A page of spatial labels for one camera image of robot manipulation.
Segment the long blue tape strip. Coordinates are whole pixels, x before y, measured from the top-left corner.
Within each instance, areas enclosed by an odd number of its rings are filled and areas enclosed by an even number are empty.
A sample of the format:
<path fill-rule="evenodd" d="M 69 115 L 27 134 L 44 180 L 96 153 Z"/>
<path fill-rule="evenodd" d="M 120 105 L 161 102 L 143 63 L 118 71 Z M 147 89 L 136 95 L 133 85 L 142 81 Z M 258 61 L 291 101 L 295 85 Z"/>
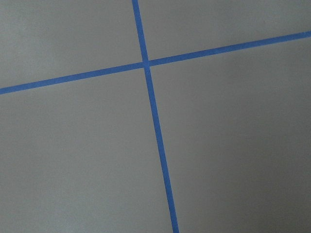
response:
<path fill-rule="evenodd" d="M 145 36 L 144 36 L 143 23 L 142 23 L 140 9 L 139 9 L 139 2 L 137 0 L 133 0 L 132 6 L 133 6 L 135 24 L 136 24 L 137 33 L 138 33 L 138 42 L 139 42 L 139 47 L 140 47 L 140 52 L 141 52 L 144 74 L 145 74 L 149 103 L 150 103 L 151 113 L 152 113 L 152 118 L 153 118 L 156 143 L 157 143 L 160 165 L 161 165 L 161 170 L 162 170 L 162 175 L 163 175 L 166 198 L 167 198 L 167 203 L 168 203 L 168 208 L 169 208 L 169 213 L 170 213 L 172 231 L 174 233 L 178 233 L 179 226 L 178 226 L 177 214 L 176 214 L 176 209 L 175 209 L 175 204 L 174 204 L 173 190 L 171 186 L 169 168 L 167 164 L 165 147 L 163 143 L 160 120 L 158 116 L 156 96 L 155 96 L 150 61 L 148 57 L 147 46 L 146 46 L 146 41 L 145 41 Z"/>

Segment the crossing blue tape strip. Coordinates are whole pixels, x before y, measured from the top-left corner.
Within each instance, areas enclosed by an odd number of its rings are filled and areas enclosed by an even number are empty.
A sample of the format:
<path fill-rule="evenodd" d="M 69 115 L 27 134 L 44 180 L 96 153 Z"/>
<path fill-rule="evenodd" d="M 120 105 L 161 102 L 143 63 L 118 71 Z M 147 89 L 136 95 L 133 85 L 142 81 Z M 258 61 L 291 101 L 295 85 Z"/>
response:
<path fill-rule="evenodd" d="M 239 43 L 239 44 L 234 44 L 234 45 L 229 45 L 229 46 L 224 46 L 224 47 L 219 47 L 219 48 L 200 50 L 200 51 L 184 53 L 180 55 L 153 59 L 153 60 L 150 60 L 148 64 L 153 67 L 153 66 L 158 66 L 158 65 L 168 64 L 168 63 L 175 63 L 179 61 L 185 61 L 185 60 L 190 60 L 190 59 L 195 59 L 195 58 L 200 58 L 200 57 L 212 56 L 216 54 L 227 53 L 227 52 L 232 52 L 232 51 L 237 51 L 237 50 L 244 50 L 244 49 L 249 49 L 249 48 L 254 48 L 254 47 L 266 46 L 270 44 L 277 44 L 277 43 L 283 43 L 287 41 L 310 38 L 310 36 L 311 36 L 310 31 L 294 33 L 294 34 L 266 38 L 266 39 L 251 41 L 251 42 L 244 42 L 244 43 Z M 73 74 L 73 75 L 68 75 L 68 76 L 63 76 L 63 77 L 57 77 L 57 78 L 41 80 L 41 81 L 36 81 L 36 82 L 31 82 L 31 83 L 24 83 L 24 84 L 9 86 L 9 87 L 3 87 L 0 89 L 0 93 L 3 95 L 3 94 L 13 93 L 13 92 L 24 91 L 28 89 L 45 87 L 49 85 L 73 82 L 77 80 L 83 80 L 83 79 L 88 79 L 88 78 L 93 78 L 93 77 L 98 77 L 98 76 L 103 76 L 103 75 L 108 75 L 108 74 L 121 73 L 121 72 L 140 69 L 140 68 L 143 68 L 143 62 L 132 63 L 132 64 L 127 64 L 127 65 L 122 65 L 122 66 L 117 66 L 117 67 L 109 67 L 109 68 L 104 68 L 100 70 L 88 71 L 84 73 L 78 73 L 78 74 Z"/>

